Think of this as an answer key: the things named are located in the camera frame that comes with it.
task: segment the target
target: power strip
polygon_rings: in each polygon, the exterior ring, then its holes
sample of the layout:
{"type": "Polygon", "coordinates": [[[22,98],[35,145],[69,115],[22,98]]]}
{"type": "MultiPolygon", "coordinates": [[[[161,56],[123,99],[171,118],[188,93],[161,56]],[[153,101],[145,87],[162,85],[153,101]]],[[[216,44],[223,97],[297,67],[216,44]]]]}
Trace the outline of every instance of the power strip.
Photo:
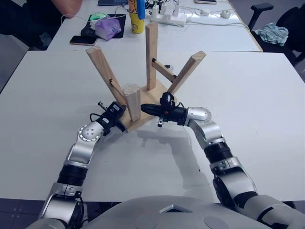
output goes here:
{"type": "Polygon", "coordinates": [[[179,13],[179,10],[180,7],[178,4],[175,7],[174,13],[172,9],[166,8],[166,4],[163,4],[161,12],[158,13],[159,7],[155,4],[152,8],[151,21],[168,25],[184,26],[187,20],[187,15],[179,13]]]}

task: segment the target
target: screw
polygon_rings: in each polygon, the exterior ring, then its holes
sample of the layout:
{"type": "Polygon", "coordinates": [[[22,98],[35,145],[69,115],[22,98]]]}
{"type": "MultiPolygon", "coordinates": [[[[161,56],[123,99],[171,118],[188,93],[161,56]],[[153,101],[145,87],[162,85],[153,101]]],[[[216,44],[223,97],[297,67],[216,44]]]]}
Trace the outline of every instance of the screw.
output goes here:
{"type": "Polygon", "coordinates": [[[107,110],[107,109],[103,106],[103,103],[102,103],[102,102],[99,102],[97,105],[100,106],[104,111],[107,110]]]}

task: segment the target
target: office chair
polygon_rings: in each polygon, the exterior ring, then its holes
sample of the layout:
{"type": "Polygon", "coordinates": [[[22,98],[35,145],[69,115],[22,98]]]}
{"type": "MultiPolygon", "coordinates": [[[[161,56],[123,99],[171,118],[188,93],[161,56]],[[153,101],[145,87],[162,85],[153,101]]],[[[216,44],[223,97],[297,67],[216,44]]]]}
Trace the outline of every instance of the office chair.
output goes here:
{"type": "MultiPolygon", "coordinates": [[[[263,11],[272,10],[273,5],[269,3],[262,3],[253,5],[251,9],[254,12],[248,25],[250,30],[253,29],[259,15],[263,11]]],[[[284,46],[266,43],[254,31],[251,31],[251,33],[264,52],[283,53],[290,63],[293,66],[296,66],[305,58],[305,4],[303,4],[300,8],[293,7],[288,10],[280,17],[276,25],[278,27],[285,27],[289,31],[288,38],[284,46]],[[300,52],[301,54],[296,56],[293,51],[300,52]]]]}

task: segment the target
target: smartphone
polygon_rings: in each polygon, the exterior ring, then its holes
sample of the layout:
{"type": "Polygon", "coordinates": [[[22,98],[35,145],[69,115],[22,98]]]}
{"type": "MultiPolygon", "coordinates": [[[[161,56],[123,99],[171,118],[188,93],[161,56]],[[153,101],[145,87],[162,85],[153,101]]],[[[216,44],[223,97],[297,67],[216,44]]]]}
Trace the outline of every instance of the smartphone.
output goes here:
{"type": "Polygon", "coordinates": [[[89,45],[94,46],[97,42],[97,37],[89,37],[89,36],[73,36],[70,40],[70,44],[78,44],[78,45],[89,45]]]}
{"type": "Polygon", "coordinates": [[[194,0],[196,3],[202,4],[217,4],[216,0],[194,0]]]}

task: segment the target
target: table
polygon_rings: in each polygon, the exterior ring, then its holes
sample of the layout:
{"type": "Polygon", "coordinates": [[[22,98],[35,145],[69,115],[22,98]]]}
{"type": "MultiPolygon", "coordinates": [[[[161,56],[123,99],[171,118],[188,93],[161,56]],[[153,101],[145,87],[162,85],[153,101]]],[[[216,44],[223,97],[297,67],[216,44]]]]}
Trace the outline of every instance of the table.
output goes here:
{"type": "MultiPolygon", "coordinates": [[[[193,0],[181,0],[182,6],[196,7],[200,9],[208,8],[211,11],[232,9],[227,2],[219,2],[216,5],[196,4],[193,0]]],[[[117,6],[97,6],[97,0],[84,0],[77,16],[85,19],[94,12],[114,13],[117,6]]],[[[184,11],[188,17],[191,16],[189,10],[184,11]]],[[[126,13],[122,8],[117,13],[126,13]]],[[[219,18],[219,13],[210,16],[199,17],[193,14],[191,20],[204,23],[225,24],[241,22],[239,16],[233,13],[230,19],[219,18]]],[[[74,35],[80,35],[81,29],[86,25],[86,21],[80,18],[66,19],[59,28],[56,36],[48,47],[48,51],[63,50],[85,50],[87,46],[70,45],[69,41],[74,35]]],[[[159,50],[163,51],[241,51],[241,52],[261,52],[256,40],[244,27],[238,26],[202,26],[186,25],[186,28],[171,25],[159,24],[159,50]]],[[[122,39],[112,39],[105,41],[99,39],[98,46],[103,50],[117,50],[142,53],[145,50],[145,33],[134,34],[131,29],[130,17],[127,15],[125,23],[124,37],[122,39]]]]}
{"type": "MultiPolygon", "coordinates": [[[[146,84],[145,58],[104,54],[122,87],[146,84]]],[[[158,59],[178,73],[191,54],[159,52],[158,59]]],[[[305,199],[305,84],[283,54],[208,52],[176,96],[212,112],[260,194],[305,199]]],[[[44,200],[78,128],[101,113],[99,101],[113,100],[85,52],[27,52],[0,96],[0,198],[44,200]]],[[[158,128],[153,119],[128,134],[113,128],[97,144],[83,198],[182,195],[213,202],[212,179],[191,130],[158,128]]]]}

